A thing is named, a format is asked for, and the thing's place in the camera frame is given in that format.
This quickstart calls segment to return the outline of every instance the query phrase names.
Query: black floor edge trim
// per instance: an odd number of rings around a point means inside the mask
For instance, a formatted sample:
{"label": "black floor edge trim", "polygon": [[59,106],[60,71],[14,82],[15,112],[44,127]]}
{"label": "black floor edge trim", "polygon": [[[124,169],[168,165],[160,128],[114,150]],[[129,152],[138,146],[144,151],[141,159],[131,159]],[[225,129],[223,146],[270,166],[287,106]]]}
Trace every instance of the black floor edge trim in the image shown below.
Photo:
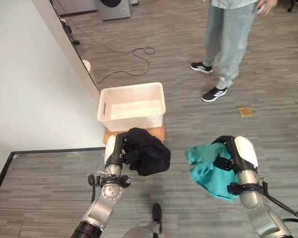
{"label": "black floor edge trim", "polygon": [[89,13],[94,13],[94,12],[99,12],[99,11],[98,10],[79,11],[79,12],[61,14],[60,17],[79,16],[79,15],[84,15],[84,14],[89,14]]}
{"label": "black floor edge trim", "polygon": [[28,151],[13,151],[10,153],[8,159],[6,160],[3,169],[0,173],[0,187],[5,177],[6,172],[14,158],[15,155],[25,155],[25,154],[43,154],[43,153],[65,153],[65,152],[80,152],[80,151],[100,151],[105,150],[105,147],[94,147],[94,148],[79,148],[79,149],[63,149],[63,150],[28,150]]}

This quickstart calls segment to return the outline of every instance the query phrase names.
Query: plastic basket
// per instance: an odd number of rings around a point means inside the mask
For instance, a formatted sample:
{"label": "plastic basket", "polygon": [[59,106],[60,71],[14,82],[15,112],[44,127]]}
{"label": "plastic basket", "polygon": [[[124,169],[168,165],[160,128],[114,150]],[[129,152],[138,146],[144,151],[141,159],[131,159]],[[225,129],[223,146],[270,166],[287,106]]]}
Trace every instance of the plastic basket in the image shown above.
{"label": "plastic basket", "polygon": [[146,83],[103,89],[97,119],[110,131],[125,131],[160,127],[164,113],[162,84]]}

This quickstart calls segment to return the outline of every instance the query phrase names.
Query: person's hand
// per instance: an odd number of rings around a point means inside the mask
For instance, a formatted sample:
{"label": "person's hand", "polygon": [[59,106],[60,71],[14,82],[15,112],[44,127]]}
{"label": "person's hand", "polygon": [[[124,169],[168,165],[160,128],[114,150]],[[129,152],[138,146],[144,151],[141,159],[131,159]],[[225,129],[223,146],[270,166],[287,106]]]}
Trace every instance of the person's hand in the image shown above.
{"label": "person's hand", "polygon": [[263,4],[266,4],[262,12],[259,14],[260,16],[265,16],[269,13],[270,9],[272,9],[277,4],[277,0],[259,0],[257,2],[256,9],[260,9]]}

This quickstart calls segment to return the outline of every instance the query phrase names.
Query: black cloth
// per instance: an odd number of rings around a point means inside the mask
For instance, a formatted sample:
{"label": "black cloth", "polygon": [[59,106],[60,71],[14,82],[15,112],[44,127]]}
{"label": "black cloth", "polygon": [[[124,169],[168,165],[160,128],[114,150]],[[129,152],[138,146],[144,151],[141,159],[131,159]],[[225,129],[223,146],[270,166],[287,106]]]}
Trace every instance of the black cloth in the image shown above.
{"label": "black cloth", "polygon": [[132,128],[127,132],[124,145],[130,170],[137,170],[141,176],[164,172],[170,166],[170,151],[160,140],[146,130]]}

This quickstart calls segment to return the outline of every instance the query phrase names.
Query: light gray pants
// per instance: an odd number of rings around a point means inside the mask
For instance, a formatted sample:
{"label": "light gray pants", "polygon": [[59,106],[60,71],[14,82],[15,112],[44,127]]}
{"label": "light gray pants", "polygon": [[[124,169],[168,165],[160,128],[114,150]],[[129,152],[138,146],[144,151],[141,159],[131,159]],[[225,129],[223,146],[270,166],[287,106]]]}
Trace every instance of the light gray pants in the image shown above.
{"label": "light gray pants", "polygon": [[208,26],[205,38],[205,66],[211,66],[215,56],[221,51],[220,77],[217,88],[224,89],[233,84],[238,75],[238,66],[242,61],[247,37],[251,29],[256,3],[236,9],[222,9],[210,6]]}

